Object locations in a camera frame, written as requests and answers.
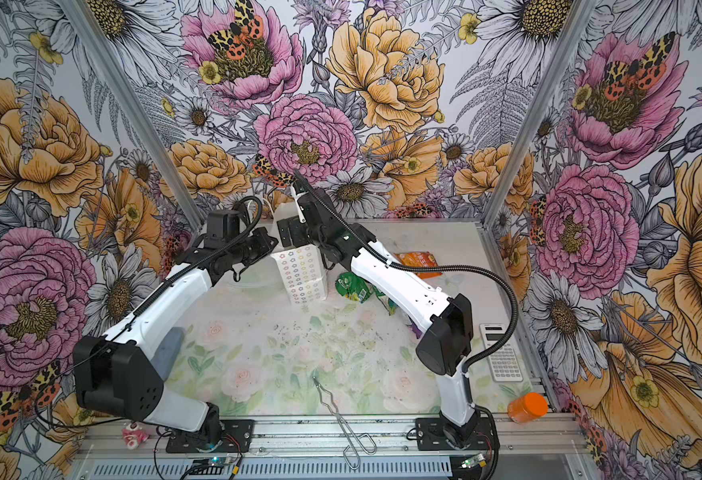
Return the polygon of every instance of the orange lid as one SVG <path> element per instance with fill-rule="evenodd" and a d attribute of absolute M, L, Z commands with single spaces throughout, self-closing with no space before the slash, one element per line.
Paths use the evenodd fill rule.
<path fill-rule="evenodd" d="M 531 415 L 542 417 L 548 413 L 548 402 L 541 394 L 530 392 L 524 396 L 524 409 Z"/>

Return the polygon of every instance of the pink toy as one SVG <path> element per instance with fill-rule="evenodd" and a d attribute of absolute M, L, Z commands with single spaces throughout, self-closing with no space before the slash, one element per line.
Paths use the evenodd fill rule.
<path fill-rule="evenodd" d="M 149 437 L 149 435 L 144 432 L 143 428 L 140 427 L 137 422 L 132 422 L 128 427 L 122 428 L 121 435 L 124 438 L 124 443 L 129 450 L 134 450 Z"/>

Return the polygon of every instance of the metal tongs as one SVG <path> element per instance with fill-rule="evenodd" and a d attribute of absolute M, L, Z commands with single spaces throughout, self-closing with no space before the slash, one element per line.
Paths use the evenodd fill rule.
<path fill-rule="evenodd" d="M 325 407 L 327 407 L 327 410 L 329 410 L 329 412 L 335 416 L 338 425 L 340 425 L 340 429 L 343 431 L 343 434 L 348 439 L 348 446 L 345 450 L 343 450 L 343 457 L 346 459 L 346 463 L 348 464 L 348 466 L 351 467 L 351 470 L 356 470 L 358 466 L 362 464 L 362 457 L 359 456 L 358 450 L 356 449 L 353 440 L 356 440 L 358 445 L 362 447 L 362 450 L 364 450 L 364 453 L 366 453 L 367 455 L 373 455 L 378 450 L 378 445 L 368 433 L 365 433 L 361 437 L 356 435 L 351 429 L 351 426 L 348 424 L 348 422 L 346 422 L 346 419 L 342 415 L 340 415 L 340 411 L 338 410 L 337 404 L 335 404 L 335 398 L 332 396 L 332 392 L 324 388 L 322 384 L 318 382 L 316 377 L 313 377 L 313 384 L 316 385 L 316 389 L 318 390 L 319 402 Z M 329 404 L 324 402 L 322 392 L 329 395 Z M 367 448 L 362 443 L 362 438 L 364 437 L 369 438 L 369 441 L 372 443 L 372 450 L 367 450 Z M 354 456 L 356 456 L 356 464 L 352 463 L 351 459 L 348 457 L 348 450 L 353 450 Z"/>

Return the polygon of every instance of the white calculator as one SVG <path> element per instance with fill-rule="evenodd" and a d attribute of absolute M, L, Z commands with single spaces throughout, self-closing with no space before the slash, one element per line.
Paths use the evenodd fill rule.
<path fill-rule="evenodd" d="M 483 323 L 479 328 L 484 348 L 490 348 L 502 338 L 506 325 Z M 492 378 L 496 382 L 521 382 L 524 379 L 521 376 L 519 361 L 516 359 L 516 350 L 511 346 L 512 341 L 513 339 L 510 339 L 502 348 L 489 356 Z"/>

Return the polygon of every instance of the table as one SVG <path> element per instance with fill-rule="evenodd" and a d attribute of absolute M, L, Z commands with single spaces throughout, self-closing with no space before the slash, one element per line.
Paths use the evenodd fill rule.
<path fill-rule="evenodd" d="M 472 223 L 361 223 L 393 253 L 426 250 L 440 264 L 489 268 Z M 186 338 L 166 381 L 170 389 L 215 403 L 223 416 L 325 415 L 312 382 L 316 375 L 343 414 L 439 411 L 434 374 L 416 357 L 414 334 L 375 298 L 359 303 L 340 296 L 335 279 L 341 266 L 328 273 L 327 300 L 304 306 L 289 302 L 276 264 L 272 268 L 271 285 L 238 288 L 221 281 L 189 309 L 177 324 Z M 481 323 L 508 323 L 491 280 L 447 273 L 426 281 L 470 299 L 474 353 L 484 348 Z M 493 381 L 486 360 L 470 370 L 474 400 L 494 412 L 505 412 L 509 401 L 533 388 L 512 342 L 522 382 Z"/>

